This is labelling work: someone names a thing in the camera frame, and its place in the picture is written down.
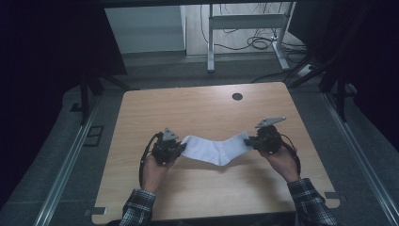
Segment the black metal stand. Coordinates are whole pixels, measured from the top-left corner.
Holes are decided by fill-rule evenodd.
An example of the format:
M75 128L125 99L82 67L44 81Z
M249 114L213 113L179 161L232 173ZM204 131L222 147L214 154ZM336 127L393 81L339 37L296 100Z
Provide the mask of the black metal stand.
M88 92L91 91L94 96L101 96L104 94L104 86L100 81L101 78L105 79L106 81L116 85L117 87L125 91L133 89L132 87L123 83L122 81L120 81L119 79L115 78L112 75L108 75L105 73L99 73L99 74L82 73L80 76L82 125L88 122L88 118L90 115Z
M344 64L339 61L330 61L326 67L326 74L323 76L318 88L322 92L331 92L333 88L336 88L336 93L334 94L335 111L343 122L346 122L344 113L345 98L355 96L354 92L347 93L346 85L347 73Z

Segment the aluminium floor rail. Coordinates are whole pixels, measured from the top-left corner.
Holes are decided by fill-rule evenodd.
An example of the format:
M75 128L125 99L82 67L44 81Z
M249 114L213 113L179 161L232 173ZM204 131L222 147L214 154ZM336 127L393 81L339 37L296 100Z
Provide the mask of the aluminium floor rail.
M78 134L76 135L72 146L67 152L67 155L58 171L58 174L56 175L45 201L43 202L43 205L41 206L33 226L49 226L66 184L68 183L72 174L72 170L77 158L82 150L85 139L88 135L88 131L97 114L101 100L102 97L94 98L93 104L89 108L90 113L88 114L88 119L83 125L80 126Z
M372 189L376 200L390 223L390 226L399 226L399 208L394 202L388 189L378 178L349 125L344 122L337 113L333 99L325 93L322 93L321 97L326 103L333 120L336 122L339 130L343 134L344 140L347 143L351 154L354 156L369 187Z

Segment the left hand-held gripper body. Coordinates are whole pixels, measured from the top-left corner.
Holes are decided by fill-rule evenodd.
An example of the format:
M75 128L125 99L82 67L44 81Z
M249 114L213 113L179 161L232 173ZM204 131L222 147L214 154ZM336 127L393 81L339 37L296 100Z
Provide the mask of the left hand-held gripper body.
M179 137L169 128L166 128L157 137L152 149L152 155L156 162L159 165L165 165L175 161L178 158L175 152L177 149L181 149L180 143L177 141Z

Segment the white panel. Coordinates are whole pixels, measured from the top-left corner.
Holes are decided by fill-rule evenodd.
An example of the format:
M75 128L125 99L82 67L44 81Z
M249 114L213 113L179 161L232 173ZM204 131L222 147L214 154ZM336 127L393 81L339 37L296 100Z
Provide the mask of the white panel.
M184 7L107 8L105 13L122 54L185 49Z

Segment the white sock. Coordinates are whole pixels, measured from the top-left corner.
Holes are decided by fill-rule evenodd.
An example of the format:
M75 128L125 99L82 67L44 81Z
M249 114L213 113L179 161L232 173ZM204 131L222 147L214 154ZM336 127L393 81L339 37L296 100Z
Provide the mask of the white sock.
M187 136L182 141L185 144L182 155L216 166L226 166L236 157L252 150L251 146L245 144L246 139L249 139L246 131L223 141Z

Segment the white metal desk frame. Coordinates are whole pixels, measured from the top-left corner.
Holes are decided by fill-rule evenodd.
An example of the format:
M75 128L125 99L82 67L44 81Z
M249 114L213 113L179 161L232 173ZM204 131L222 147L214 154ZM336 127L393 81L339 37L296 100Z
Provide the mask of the white metal desk frame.
M207 47L207 71L215 71L214 31L221 29L256 29L275 28L279 30L278 36L272 40L272 47L284 71L289 70L288 62L282 53L281 45L291 18L294 3L291 2L284 13L251 14L251 15L220 15L213 14L213 5L209 6L208 17L208 47Z

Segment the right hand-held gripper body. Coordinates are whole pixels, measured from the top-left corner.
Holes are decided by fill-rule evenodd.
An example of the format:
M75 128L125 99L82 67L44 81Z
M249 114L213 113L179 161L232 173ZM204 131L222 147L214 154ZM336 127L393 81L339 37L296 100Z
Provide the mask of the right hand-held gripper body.
M257 123L257 136L254 149L261 152L276 153L281 146L282 138L275 124L284 120L285 117L264 118Z

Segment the person's right hand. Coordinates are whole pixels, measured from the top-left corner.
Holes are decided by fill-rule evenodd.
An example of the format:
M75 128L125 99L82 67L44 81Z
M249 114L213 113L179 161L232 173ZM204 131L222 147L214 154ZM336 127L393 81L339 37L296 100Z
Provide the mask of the person's right hand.
M281 146L276 153L259 152L287 184L299 181L296 162L289 151Z

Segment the dark curtain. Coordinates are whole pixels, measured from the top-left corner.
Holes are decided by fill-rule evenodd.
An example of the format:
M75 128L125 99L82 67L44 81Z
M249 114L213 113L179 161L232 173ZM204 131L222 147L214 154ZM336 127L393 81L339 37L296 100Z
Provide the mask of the dark curtain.
M0 0L0 208L48 137L64 93L125 72L102 0Z
M399 0L298 0L289 32L323 65L319 89L356 89L354 102L399 151Z

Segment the white power strip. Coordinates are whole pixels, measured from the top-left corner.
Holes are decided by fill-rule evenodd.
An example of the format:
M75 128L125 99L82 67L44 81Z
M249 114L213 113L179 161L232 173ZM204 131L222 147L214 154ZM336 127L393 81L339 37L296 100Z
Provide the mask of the white power strip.
M315 69L315 67L313 65L307 64L297 73L297 75L299 77L303 77L303 76L307 75L308 73L312 72L314 69Z

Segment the person's left hand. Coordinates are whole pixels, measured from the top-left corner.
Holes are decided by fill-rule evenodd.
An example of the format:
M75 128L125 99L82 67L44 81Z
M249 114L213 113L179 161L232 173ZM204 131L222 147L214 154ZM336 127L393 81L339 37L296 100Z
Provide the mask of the person's left hand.
M152 154L148 155L143 168L141 188L151 193L155 193L167 178L168 171L173 165L173 162L159 165Z

